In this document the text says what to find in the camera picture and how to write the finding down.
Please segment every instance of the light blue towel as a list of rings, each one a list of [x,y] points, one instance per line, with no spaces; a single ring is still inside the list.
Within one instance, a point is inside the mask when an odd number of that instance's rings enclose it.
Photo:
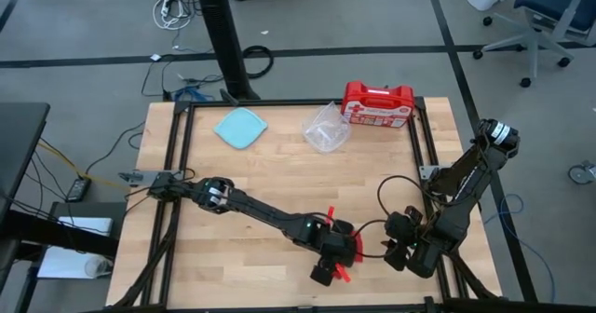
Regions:
[[[237,108],[213,129],[222,140],[236,149],[251,145],[267,129],[267,123],[246,108]]]

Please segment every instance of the yellow cable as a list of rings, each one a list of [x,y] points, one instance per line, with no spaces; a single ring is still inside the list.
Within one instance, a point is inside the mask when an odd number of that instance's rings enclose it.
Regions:
[[[52,149],[51,147],[49,147],[49,146],[47,146],[47,145],[45,145],[45,144],[43,144],[41,142],[37,143],[37,145],[43,147],[44,149],[48,150],[51,154],[53,154],[56,157],[60,158],[62,161],[64,161],[64,163],[66,163],[66,165],[68,165],[71,169],[73,169],[76,172],[76,174],[78,174],[81,177],[88,178],[88,179],[90,179],[90,180],[92,180],[92,181],[94,181],[96,183],[99,183],[99,184],[105,184],[105,185],[108,185],[108,186],[111,186],[111,187],[114,187],[114,188],[120,188],[120,189],[125,190],[127,192],[130,190],[130,188],[128,188],[128,187],[126,187],[124,185],[112,183],[112,182],[107,181],[107,180],[104,180],[102,178],[95,177],[95,176],[92,176],[92,175],[88,175],[88,174],[84,173],[83,171],[79,170],[73,163],[71,163],[70,160],[68,160],[68,158],[66,158],[65,156],[63,156],[62,154],[60,154],[59,152],[57,152],[56,150]]]

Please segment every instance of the wooden tabletop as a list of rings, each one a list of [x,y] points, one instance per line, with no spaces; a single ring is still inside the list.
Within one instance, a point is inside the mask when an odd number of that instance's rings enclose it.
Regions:
[[[426,102],[439,159],[451,163],[461,156],[462,148],[449,101],[426,98]],[[150,106],[137,169],[163,169],[172,109],[171,103]],[[302,136],[302,122],[317,106],[250,109],[269,126],[245,150],[232,148],[213,132],[232,108],[195,111],[188,157],[188,167],[197,173],[195,181],[228,177],[252,197],[287,212],[327,212],[333,205],[334,217],[360,226],[371,219],[384,219],[376,189],[386,176],[417,177],[407,128],[352,125],[350,139],[337,151],[322,155]],[[184,120],[185,116],[177,144],[182,142]],[[424,138],[420,139],[426,156]],[[177,164],[180,149],[175,154]],[[403,212],[414,205],[424,212],[420,191],[408,182],[387,183],[381,197],[389,211]],[[129,205],[141,198],[133,197]],[[107,304],[120,299],[142,270],[155,213],[156,203],[149,199],[127,215]],[[371,225],[362,234],[366,253],[385,252],[380,244],[387,239],[382,224]],[[478,210],[471,214],[460,252],[486,287],[500,293]],[[348,269],[350,283],[336,280],[324,287],[309,278],[317,260],[315,253],[291,244],[268,225],[238,213],[210,214],[185,199],[168,308],[417,304],[429,295],[440,301],[436,276],[420,279],[408,270],[397,272],[382,259],[365,258],[364,263]],[[450,266],[447,269],[455,293],[453,271]],[[153,302],[160,275],[161,266],[156,271]]]

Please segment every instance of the plastic bag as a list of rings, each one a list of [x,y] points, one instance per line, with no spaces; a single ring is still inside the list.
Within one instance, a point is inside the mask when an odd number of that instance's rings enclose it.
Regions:
[[[350,124],[331,102],[311,115],[302,125],[307,142],[323,154],[340,147],[350,137]]]

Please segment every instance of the red first aid kit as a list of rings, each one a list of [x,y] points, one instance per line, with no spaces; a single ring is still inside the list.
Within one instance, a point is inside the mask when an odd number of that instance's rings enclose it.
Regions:
[[[342,115],[350,123],[399,128],[410,118],[413,110],[413,89],[372,88],[361,81],[345,87]]]

